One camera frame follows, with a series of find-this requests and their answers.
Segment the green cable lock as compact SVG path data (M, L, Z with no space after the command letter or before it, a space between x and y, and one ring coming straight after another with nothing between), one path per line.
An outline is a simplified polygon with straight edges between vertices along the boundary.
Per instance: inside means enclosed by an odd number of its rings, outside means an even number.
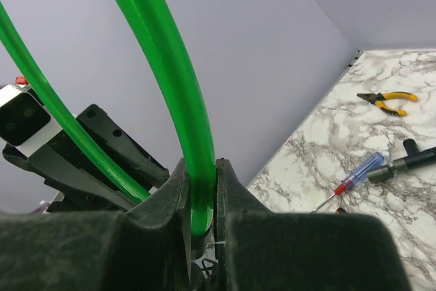
M213 218L215 151L196 73L166 0L115 0L134 33L172 117L183 151L191 196L191 234L204 236ZM1 43L50 114L71 138L88 134L38 67L4 8Z

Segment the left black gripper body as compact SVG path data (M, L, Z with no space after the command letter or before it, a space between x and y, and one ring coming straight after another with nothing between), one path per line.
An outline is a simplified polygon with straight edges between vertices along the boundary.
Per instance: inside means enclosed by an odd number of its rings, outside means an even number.
M126 212L168 180L168 169L98 105L88 106L76 120L88 134L82 141L61 130L28 155L9 144L2 150L6 161L60 193L47 212Z

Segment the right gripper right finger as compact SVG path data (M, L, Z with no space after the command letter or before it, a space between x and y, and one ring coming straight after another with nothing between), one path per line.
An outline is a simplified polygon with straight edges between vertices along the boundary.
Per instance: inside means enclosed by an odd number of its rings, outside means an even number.
M217 160L219 290L409 290L391 233L361 214L273 213Z

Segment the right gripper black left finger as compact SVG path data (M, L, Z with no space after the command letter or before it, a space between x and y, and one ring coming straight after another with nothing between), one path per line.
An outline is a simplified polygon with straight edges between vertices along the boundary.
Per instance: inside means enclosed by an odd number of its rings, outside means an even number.
M132 210L1 216L2 290L187 290L189 179L180 161Z

